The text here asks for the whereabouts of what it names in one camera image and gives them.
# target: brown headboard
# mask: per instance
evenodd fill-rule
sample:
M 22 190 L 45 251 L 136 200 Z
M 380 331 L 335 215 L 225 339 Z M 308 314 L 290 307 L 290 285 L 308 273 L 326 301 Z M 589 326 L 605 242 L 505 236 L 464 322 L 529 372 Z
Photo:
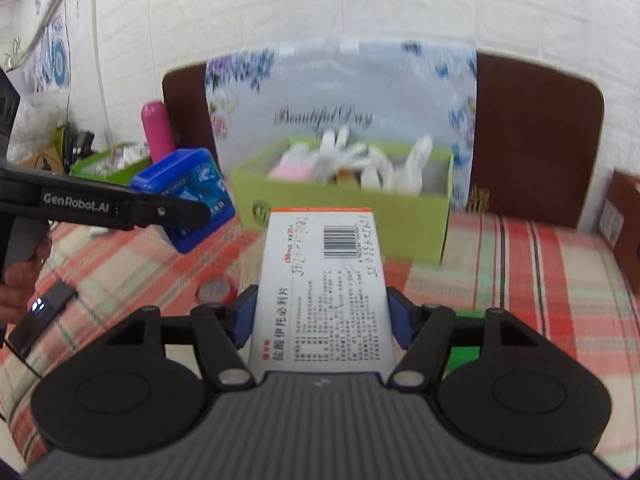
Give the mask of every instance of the brown headboard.
M 180 147 L 217 159 L 204 63 L 162 80 Z M 478 53 L 478 111 L 468 208 L 575 228 L 598 151 L 604 101 L 591 82 Z

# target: green storage box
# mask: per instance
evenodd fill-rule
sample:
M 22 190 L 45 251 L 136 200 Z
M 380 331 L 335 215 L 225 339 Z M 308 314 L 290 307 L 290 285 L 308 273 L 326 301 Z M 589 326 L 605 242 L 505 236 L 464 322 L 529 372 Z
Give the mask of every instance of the green storage box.
M 114 148 L 122 148 L 126 146 L 128 142 L 123 142 L 121 144 L 116 144 Z M 107 184 L 118 184 L 119 186 L 128 186 L 131 184 L 133 177 L 137 174 L 141 173 L 142 170 L 151 166 L 151 158 L 147 157 L 135 164 L 131 164 L 124 168 L 124 170 L 115 171 L 114 173 L 108 175 L 100 175 L 95 174 L 91 171 L 91 167 L 100 162 L 101 160 L 107 158 L 111 155 L 111 150 L 106 150 L 104 152 L 96 153 L 95 155 L 88 156 L 83 160 L 78 160 L 71 167 L 71 175 L 77 176 L 79 178 L 85 178 L 87 180 L 95 180 L 96 182 L 106 182 Z
M 233 168 L 236 209 L 245 228 L 264 229 L 274 207 L 370 207 L 384 256 L 440 262 L 452 187 L 453 156 L 449 150 L 433 150 L 423 173 L 423 194 L 406 196 L 317 182 L 268 180 L 266 175 L 296 142 L 319 146 L 314 139 L 283 139 L 260 156 Z M 394 162 L 404 160 L 411 150 L 405 144 L 370 144 Z

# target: pink bottle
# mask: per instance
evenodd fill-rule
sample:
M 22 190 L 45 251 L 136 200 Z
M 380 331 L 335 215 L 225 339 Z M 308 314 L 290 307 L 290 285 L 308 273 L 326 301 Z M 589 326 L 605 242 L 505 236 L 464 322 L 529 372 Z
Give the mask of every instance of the pink bottle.
M 175 151 L 169 114 L 162 101 L 151 101 L 142 107 L 140 117 L 151 152 L 151 161 L 155 164 Z

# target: checkered bed cover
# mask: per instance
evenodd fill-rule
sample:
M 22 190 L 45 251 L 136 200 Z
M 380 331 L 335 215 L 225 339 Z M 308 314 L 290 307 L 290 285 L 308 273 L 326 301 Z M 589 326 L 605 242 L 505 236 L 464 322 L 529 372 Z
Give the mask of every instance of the checkered bed cover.
M 198 286 L 225 273 L 242 289 L 257 283 L 263 239 L 229 222 L 180 256 L 152 228 L 92 239 L 88 228 L 61 225 L 40 277 L 43 292 L 59 276 L 80 293 L 31 353 L 47 374 L 133 310 L 157 305 L 187 313 Z M 387 259 L 387 285 L 415 303 L 456 310 L 503 306 L 593 371 L 607 386 L 613 413 L 597 454 L 624 474 L 640 449 L 639 324 L 612 253 L 597 237 L 498 218 L 452 214 L 441 266 Z M 37 380 L 0 351 L 0 406 L 27 464 L 46 452 L 30 411 Z

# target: human hand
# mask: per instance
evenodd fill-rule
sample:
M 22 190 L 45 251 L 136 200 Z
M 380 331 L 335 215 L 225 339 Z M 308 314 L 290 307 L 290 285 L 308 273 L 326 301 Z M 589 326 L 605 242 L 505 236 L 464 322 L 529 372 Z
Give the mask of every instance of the human hand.
M 5 270 L 4 283 L 0 284 L 0 322 L 17 324 L 27 313 L 27 303 L 50 254 L 51 238 L 47 235 L 31 260 L 13 264 Z

